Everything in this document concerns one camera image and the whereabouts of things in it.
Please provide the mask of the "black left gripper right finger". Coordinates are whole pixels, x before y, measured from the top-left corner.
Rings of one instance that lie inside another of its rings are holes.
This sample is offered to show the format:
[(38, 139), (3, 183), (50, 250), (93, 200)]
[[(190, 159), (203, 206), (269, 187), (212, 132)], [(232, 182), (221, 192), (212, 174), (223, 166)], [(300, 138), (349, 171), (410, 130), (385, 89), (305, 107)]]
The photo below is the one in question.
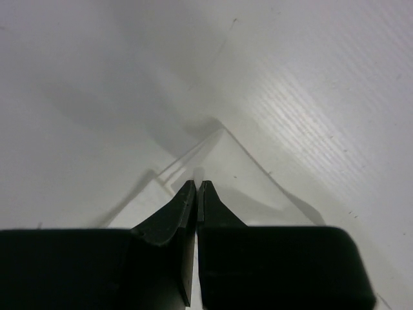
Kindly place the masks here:
[(197, 250), (201, 300), (204, 307), (220, 307), (231, 267), (228, 237), (243, 223), (220, 199), (214, 184), (203, 181), (197, 194)]

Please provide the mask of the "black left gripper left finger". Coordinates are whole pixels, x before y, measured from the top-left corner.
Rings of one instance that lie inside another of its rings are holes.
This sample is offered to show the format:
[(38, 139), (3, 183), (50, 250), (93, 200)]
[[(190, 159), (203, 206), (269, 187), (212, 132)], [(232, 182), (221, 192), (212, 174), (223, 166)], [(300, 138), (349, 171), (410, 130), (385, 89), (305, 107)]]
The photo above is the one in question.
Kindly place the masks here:
[(196, 211), (196, 186), (188, 180), (165, 206), (131, 230), (132, 307), (190, 306)]

